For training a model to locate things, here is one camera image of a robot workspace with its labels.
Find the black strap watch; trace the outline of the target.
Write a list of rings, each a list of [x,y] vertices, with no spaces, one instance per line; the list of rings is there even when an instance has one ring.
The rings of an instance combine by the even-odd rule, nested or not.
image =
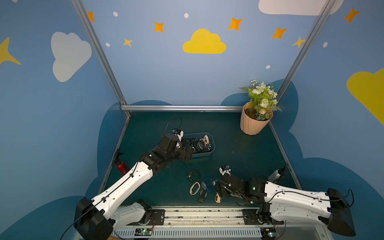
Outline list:
[[[199,202],[202,204],[205,201],[205,198],[207,197],[208,192],[206,190],[200,191],[200,196],[199,196]]]

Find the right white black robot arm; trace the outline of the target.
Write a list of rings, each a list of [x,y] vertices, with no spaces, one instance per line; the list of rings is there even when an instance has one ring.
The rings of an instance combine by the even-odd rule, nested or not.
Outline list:
[[[326,192],[303,191],[264,180],[241,180],[228,171],[222,174],[218,186],[222,199],[234,197],[247,204],[259,205],[245,219],[247,224],[307,222],[325,226],[330,232],[341,236],[356,236],[351,204],[336,189]]]

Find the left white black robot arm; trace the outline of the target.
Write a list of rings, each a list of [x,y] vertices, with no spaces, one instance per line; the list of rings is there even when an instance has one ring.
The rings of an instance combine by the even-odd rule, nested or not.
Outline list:
[[[189,161],[193,148],[182,144],[180,129],[163,134],[159,144],[142,154],[135,165],[107,190],[93,197],[81,199],[75,210],[73,227],[84,240],[106,240],[117,227],[115,212],[143,183],[174,160]]]

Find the blue translucent watch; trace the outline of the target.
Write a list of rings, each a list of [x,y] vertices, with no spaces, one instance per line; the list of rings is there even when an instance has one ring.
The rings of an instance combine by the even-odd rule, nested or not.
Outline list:
[[[203,188],[203,190],[207,192],[209,192],[215,186],[216,186],[216,181],[211,177],[205,178],[201,183],[201,187]]]

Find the tan small watch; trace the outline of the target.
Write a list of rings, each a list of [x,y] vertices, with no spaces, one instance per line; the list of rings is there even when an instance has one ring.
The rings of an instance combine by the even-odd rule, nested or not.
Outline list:
[[[209,144],[210,143],[209,137],[207,135],[204,135],[203,141],[204,141],[205,144]]]

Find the cream band watch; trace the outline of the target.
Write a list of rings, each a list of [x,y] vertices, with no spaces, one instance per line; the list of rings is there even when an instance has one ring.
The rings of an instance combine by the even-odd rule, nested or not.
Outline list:
[[[189,193],[191,196],[196,195],[201,189],[201,184],[199,182],[194,182],[190,187]]]

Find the black round watch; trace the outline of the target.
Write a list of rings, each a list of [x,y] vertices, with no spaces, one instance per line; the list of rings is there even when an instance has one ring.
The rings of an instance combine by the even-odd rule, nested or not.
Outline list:
[[[187,179],[192,182],[199,182],[201,179],[201,173],[198,170],[192,169],[187,175]]]

